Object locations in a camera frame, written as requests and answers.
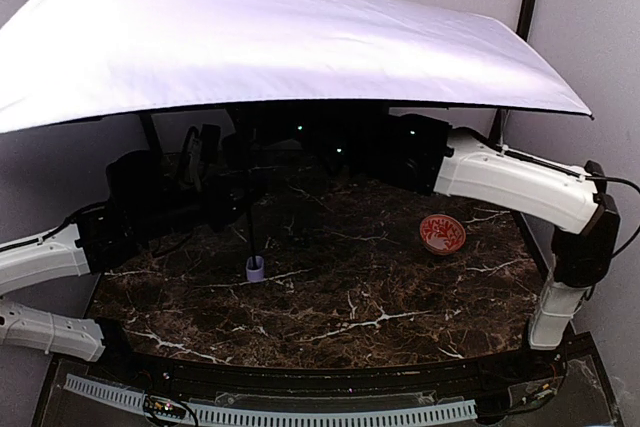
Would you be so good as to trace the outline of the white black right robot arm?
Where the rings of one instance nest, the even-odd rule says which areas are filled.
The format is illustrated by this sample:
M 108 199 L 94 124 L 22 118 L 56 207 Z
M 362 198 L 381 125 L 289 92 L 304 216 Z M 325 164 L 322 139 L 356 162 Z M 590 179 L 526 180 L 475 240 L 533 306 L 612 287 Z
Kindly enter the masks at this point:
M 553 350 L 581 302 L 623 252 L 613 178 L 593 161 L 568 166 L 497 145 L 469 128 L 405 114 L 385 138 L 420 193 L 465 197 L 531 215 L 554 226 L 554 263 L 528 327 L 533 350 Z

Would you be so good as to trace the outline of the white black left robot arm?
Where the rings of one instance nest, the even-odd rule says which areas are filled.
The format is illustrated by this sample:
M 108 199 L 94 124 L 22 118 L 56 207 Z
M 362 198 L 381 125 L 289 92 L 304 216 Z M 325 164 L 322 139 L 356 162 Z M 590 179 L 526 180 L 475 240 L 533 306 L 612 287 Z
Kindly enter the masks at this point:
M 207 160 L 181 157 L 174 175 L 148 150 L 129 152 L 106 168 L 109 197 L 62 223 L 1 247 L 1 292 L 54 279 L 103 274 L 140 255 L 165 257 L 196 228 L 214 232 L 249 216 L 266 193 L 264 179 L 239 165 L 211 173 Z M 120 324 L 77 319 L 1 302 L 1 341 L 87 362 L 128 361 L 133 353 Z

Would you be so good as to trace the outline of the lavender folding umbrella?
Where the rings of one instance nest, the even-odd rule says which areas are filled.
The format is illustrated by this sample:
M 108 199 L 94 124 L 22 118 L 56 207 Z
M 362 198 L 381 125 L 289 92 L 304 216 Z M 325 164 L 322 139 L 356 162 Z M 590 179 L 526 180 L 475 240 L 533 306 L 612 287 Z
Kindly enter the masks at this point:
M 588 115 L 501 22 L 400 0 L 29 0 L 1 30 L 1 129 L 264 101 Z

